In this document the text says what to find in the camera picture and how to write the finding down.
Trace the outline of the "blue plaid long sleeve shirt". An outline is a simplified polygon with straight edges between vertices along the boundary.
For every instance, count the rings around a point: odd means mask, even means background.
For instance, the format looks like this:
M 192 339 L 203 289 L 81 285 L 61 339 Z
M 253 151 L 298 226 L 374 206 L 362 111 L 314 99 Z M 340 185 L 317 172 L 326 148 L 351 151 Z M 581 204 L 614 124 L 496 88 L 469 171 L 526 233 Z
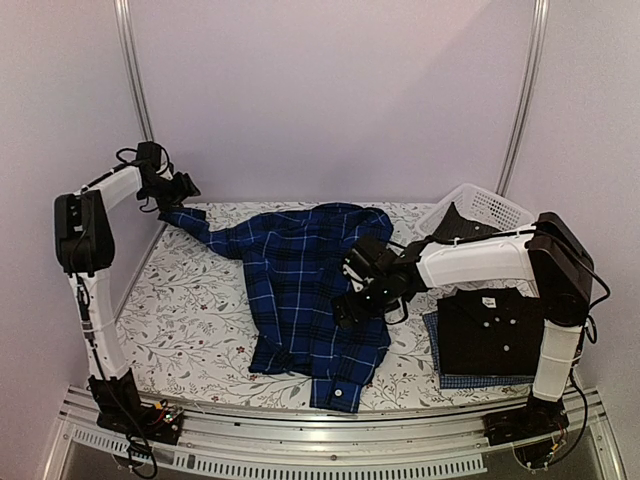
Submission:
M 259 214 L 218 231 L 195 208 L 175 208 L 159 218 L 214 253 L 241 262 L 258 330 L 251 373 L 306 375 L 312 380 L 311 407 L 358 411 L 362 390 L 391 339 L 381 317 L 338 326 L 332 301 L 352 290 L 341 261 L 354 243 L 364 236 L 391 238 L 393 225 L 383 210 L 329 203 Z

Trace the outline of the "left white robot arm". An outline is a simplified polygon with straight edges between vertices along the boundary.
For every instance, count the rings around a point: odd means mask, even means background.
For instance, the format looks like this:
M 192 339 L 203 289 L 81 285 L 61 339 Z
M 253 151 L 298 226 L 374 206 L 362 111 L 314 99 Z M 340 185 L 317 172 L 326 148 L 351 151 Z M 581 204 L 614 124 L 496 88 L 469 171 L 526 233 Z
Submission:
M 75 295 L 90 377 L 101 381 L 119 381 L 130 372 L 111 302 L 116 245 L 109 212 L 130 197 L 142 203 L 142 212 L 155 213 L 178 208 L 200 194 L 158 143 L 122 148 L 116 159 L 118 164 L 106 173 L 54 200 L 56 258 Z

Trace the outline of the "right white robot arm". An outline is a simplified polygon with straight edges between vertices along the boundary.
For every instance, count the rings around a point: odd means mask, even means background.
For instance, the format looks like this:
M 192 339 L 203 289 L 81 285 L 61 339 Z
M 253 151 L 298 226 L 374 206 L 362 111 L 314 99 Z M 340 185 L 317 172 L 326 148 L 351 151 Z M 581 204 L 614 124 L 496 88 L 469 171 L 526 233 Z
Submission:
M 467 238 L 428 236 L 395 253 L 371 236 L 342 260 L 352 291 L 333 299 L 337 325 L 349 328 L 404 308 L 419 292 L 474 281 L 524 280 L 541 302 L 544 330 L 532 395 L 517 427 L 537 436 L 552 424 L 594 306 L 597 276 L 590 255 L 553 212 L 512 231 L 481 230 Z

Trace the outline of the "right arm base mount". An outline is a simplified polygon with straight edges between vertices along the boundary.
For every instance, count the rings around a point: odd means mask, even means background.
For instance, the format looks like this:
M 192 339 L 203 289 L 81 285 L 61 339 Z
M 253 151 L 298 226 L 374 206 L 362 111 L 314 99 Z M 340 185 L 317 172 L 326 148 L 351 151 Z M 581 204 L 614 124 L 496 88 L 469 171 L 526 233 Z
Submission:
M 529 469 L 548 468 L 565 444 L 569 420 L 562 400 L 540 400 L 529 395 L 524 406 L 482 417 L 490 446 L 522 442 L 514 450 L 517 462 Z

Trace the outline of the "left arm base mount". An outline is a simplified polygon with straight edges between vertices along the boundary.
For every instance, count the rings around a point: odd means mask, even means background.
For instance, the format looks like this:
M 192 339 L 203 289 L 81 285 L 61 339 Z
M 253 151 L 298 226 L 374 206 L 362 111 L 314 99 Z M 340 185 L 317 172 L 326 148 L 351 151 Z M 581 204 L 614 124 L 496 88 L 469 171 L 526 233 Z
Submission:
M 108 380 L 92 375 L 89 389 L 99 414 L 97 425 L 103 429 L 168 445 L 177 445 L 184 422 L 183 411 L 166 400 L 155 404 L 141 401 L 133 373 Z

